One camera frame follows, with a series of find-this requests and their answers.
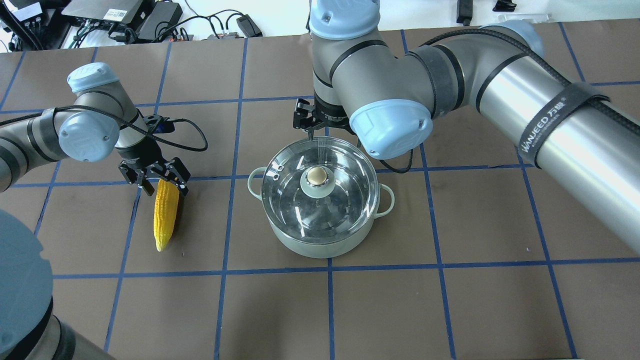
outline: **white floor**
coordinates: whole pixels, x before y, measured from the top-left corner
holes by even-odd
[[[307,0],[235,0],[223,4],[211,0],[186,0],[200,15],[209,15],[233,6],[235,10],[247,13],[260,27],[264,36],[299,35],[305,33],[307,22]],[[182,6],[182,19],[193,16],[185,0],[174,0]],[[550,17],[550,21],[584,21],[601,19],[640,18],[640,0],[513,0],[518,6],[513,13],[495,13],[492,8],[495,0],[474,0],[474,20],[472,25],[485,25],[504,20],[500,17],[521,17],[537,19]],[[457,0],[381,0],[381,30],[413,28],[447,28],[459,26],[456,23]],[[238,31],[235,20],[229,22],[229,31]],[[212,34],[204,19],[194,19],[183,25],[202,40]],[[8,34],[2,34],[1,40],[8,41]],[[82,44],[82,47],[120,45],[106,37],[105,31],[94,31]]]

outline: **white pot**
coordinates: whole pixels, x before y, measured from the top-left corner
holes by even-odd
[[[355,166],[355,171],[358,172],[359,175],[362,174],[363,176],[368,176],[367,179],[369,182],[367,184],[371,184],[370,187],[363,185],[362,183],[364,183],[364,181],[349,183],[350,178],[343,174],[343,172],[349,172],[349,169],[348,167],[342,167],[339,163],[331,164],[325,162],[320,165],[313,163],[301,165],[303,164],[304,155],[301,156],[302,160],[299,160],[298,158],[295,158],[295,152],[292,152],[291,150],[295,150],[296,147],[308,146],[309,143],[307,141],[308,140],[301,140],[290,144],[286,148],[282,149],[273,158],[273,160],[271,160],[269,167],[260,167],[251,172],[247,180],[247,187],[249,192],[263,203],[263,208],[265,209],[273,232],[287,248],[310,258],[332,258],[352,250],[361,243],[371,230],[373,220],[389,214],[393,209],[396,200],[393,191],[387,185],[378,183],[377,178],[375,178],[375,169],[373,169],[371,162],[369,162],[369,160],[357,148],[344,140],[325,138],[322,136],[318,136],[314,139],[314,141],[330,144],[333,150],[338,149],[338,151],[346,151],[346,156],[351,156],[355,159],[351,160],[349,163],[351,165],[350,167],[353,168],[353,161],[357,161],[358,163],[356,164],[357,166]],[[293,159],[283,159],[281,156],[282,154],[292,156]],[[339,156],[337,156],[339,159],[338,161],[344,161],[344,158],[341,158],[341,156],[343,156],[343,153],[340,153]],[[287,202],[286,198],[274,199],[278,196],[286,196],[287,191],[282,191],[281,188],[277,188],[277,191],[273,191],[273,193],[266,193],[265,191],[265,189],[273,189],[273,184],[277,184],[277,181],[281,180],[280,174],[286,173],[285,167],[287,166],[287,162],[291,163],[290,160],[299,163],[297,164],[297,167],[289,173],[288,179],[290,180],[290,183],[284,184],[284,186],[290,185],[289,188],[294,188],[294,190],[288,191],[288,193],[294,194],[291,197],[291,200],[293,201],[293,204],[297,206],[288,206],[289,202]],[[323,168],[325,173],[320,171],[318,168]],[[309,172],[312,170],[316,173],[320,173],[319,179],[316,177],[312,178],[309,175]],[[259,194],[251,188],[252,179],[258,173],[265,173],[262,178],[262,186]],[[353,191],[354,186],[359,186],[358,189],[365,189],[361,192],[365,193],[362,199],[359,199],[357,195],[352,194],[356,193]],[[389,193],[391,196],[391,203],[387,210],[378,213],[381,189],[384,189]],[[289,216],[288,220],[283,219],[285,215],[277,216],[276,213],[273,212],[272,207],[274,204],[275,206],[282,205],[285,207],[284,209],[280,209],[280,211],[281,213],[286,213]],[[357,212],[358,209],[360,209],[358,205],[361,205],[363,209],[361,214],[348,213],[351,208],[354,208],[355,212]],[[314,207],[318,208],[318,214],[314,213]],[[325,224],[330,224],[332,220],[335,220],[332,218],[334,215],[338,216],[338,220],[343,221],[340,223],[339,221],[335,221],[336,224],[339,223],[336,227],[335,235],[323,238],[322,234],[332,233],[333,229],[330,225]],[[329,221],[316,221],[316,218],[325,219],[322,217],[325,217]],[[349,223],[349,220],[345,220],[345,218],[351,218],[352,223]],[[304,227],[303,224],[312,224],[310,226],[311,230]],[[313,224],[320,224],[319,227],[322,227],[322,229],[314,233]],[[320,237],[313,237],[314,234],[320,234]]]

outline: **beige knob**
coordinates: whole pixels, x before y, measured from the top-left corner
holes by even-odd
[[[328,175],[322,167],[312,167],[307,172],[307,182],[312,186],[321,186],[326,183]]]

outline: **velcro strap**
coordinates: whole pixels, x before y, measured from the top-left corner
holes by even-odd
[[[538,152],[551,132],[575,110],[592,99],[608,101],[609,97],[600,94],[595,87],[587,83],[572,83],[564,88],[542,107],[524,129],[518,144],[520,156],[540,168],[537,162]]]

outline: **pot handle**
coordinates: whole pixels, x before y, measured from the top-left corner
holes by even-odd
[[[259,167],[257,169],[255,169],[254,171],[251,172],[251,174],[249,174],[249,178],[246,180],[246,187],[247,189],[249,189],[249,192],[251,193],[251,195],[253,195],[256,199],[262,201],[262,197],[258,194],[256,194],[253,189],[251,188],[251,180],[253,180],[253,178],[256,176],[256,174],[258,174],[259,172],[265,172],[267,171],[267,167]]]
[[[380,188],[387,191],[389,193],[389,195],[391,195],[391,204],[389,205],[389,208],[386,209],[385,211],[381,212],[381,213],[376,213],[375,215],[373,215],[373,218],[381,218],[387,214],[389,214],[391,212],[391,210],[393,210],[394,205],[396,205],[396,196],[394,195],[394,191],[391,190],[390,187],[388,187],[385,184],[380,184]]]

